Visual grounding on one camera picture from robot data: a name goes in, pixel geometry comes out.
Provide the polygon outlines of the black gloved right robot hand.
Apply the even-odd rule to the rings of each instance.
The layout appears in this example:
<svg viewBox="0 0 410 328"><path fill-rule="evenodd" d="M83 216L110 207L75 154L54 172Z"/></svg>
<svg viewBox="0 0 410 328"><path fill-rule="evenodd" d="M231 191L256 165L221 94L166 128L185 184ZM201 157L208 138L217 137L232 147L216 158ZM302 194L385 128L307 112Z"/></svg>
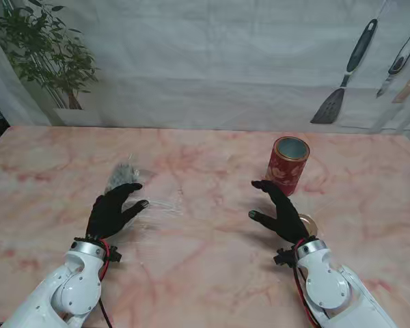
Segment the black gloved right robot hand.
<svg viewBox="0 0 410 328"><path fill-rule="evenodd" d="M251 185L269 195L276 207L276 218L251 210L248 214L250 219L274 231L289 243L297 244L301 239L310 237L296 208L278 186L269 180L254 180Z"/></svg>

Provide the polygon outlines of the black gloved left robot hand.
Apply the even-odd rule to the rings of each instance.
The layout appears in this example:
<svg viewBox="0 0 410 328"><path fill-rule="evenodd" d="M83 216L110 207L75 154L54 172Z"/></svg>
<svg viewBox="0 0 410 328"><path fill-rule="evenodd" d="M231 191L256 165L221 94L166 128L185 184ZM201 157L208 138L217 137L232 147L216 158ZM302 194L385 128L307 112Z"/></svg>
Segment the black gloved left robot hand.
<svg viewBox="0 0 410 328"><path fill-rule="evenodd" d="M92 207L85 237L100 240L120 232L149 204L147 200L139 200L130 208L122 210L130 194L142 187L143 185L139 183L125 183L104 195L99 195Z"/></svg>

